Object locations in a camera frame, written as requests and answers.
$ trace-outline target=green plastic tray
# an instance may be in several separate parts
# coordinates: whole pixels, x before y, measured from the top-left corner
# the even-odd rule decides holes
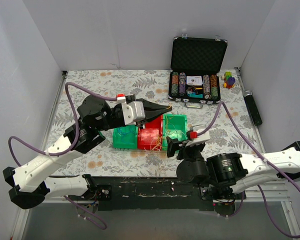
[[[138,148],[138,127],[128,125],[113,130],[113,147],[115,149],[137,149]]]
[[[172,139],[187,139],[187,116],[186,115],[163,115],[163,142],[162,150],[168,149],[167,137]]]

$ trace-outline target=gray floor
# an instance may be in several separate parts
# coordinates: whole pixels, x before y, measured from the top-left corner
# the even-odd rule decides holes
[[[279,225],[289,231],[280,202],[269,202]],[[100,230],[79,218],[68,203],[42,203],[29,212],[23,240],[285,240],[270,222],[263,202],[245,202],[230,219],[198,210],[114,210],[99,215],[108,223]]]

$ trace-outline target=stack of poker chips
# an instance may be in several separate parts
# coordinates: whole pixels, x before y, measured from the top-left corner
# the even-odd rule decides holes
[[[179,75],[179,95],[183,97],[186,94],[186,74],[181,72]]]
[[[210,99],[211,98],[209,75],[204,75],[203,76],[203,94],[204,94],[205,99]]]
[[[210,84],[211,84],[211,99],[216,100],[218,99],[218,83],[217,83],[216,75],[211,75]]]
[[[174,71],[172,73],[171,96],[176,97],[178,95],[178,85],[179,85],[179,74],[176,71]]]

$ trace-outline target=tabletop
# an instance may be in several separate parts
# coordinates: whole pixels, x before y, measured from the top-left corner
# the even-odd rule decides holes
[[[243,134],[252,142],[257,150],[261,150],[257,143],[253,125],[239,86],[236,71],[232,72],[236,79],[234,88],[221,86],[221,99],[230,110],[231,116]],[[79,84],[95,93],[107,97],[115,97],[118,93],[135,94],[137,98],[144,98],[161,105],[172,106],[172,114],[187,115],[188,129],[195,125],[206,125],[211,122],[217,105],[204,105],[201,109],[186,108],[181,102],[168,99],[169,70],[72,70],[68,72],[66,82]],[[81,90],[70,87],[72,101],[77,108],[88,95]],[[52,145],[67,127],[74,123],[72,110],[63,90],[57,104],[54,121],[51,126],[47,147]],[[210,129],[210,140],[202,152],[204,158],[220,153],[254,154],[252,149],[236,132],[226,111],[221,108],[214,126]],[[115,177],[175,177],[180,163],[176,157],[167,158],[164,151],[119,150],[113,148],[113,130],[102,132],[106,137],[100,145],[87,154],[69,162],[58,169],[55,175],[115,176]]]

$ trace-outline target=case handle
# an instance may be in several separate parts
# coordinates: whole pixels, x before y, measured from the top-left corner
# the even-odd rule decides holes
[[[188,99],[184,99],[184,106],[188,109],[202,109],[204,107],[204,103],[200,101],[200,106],[188,105]]]

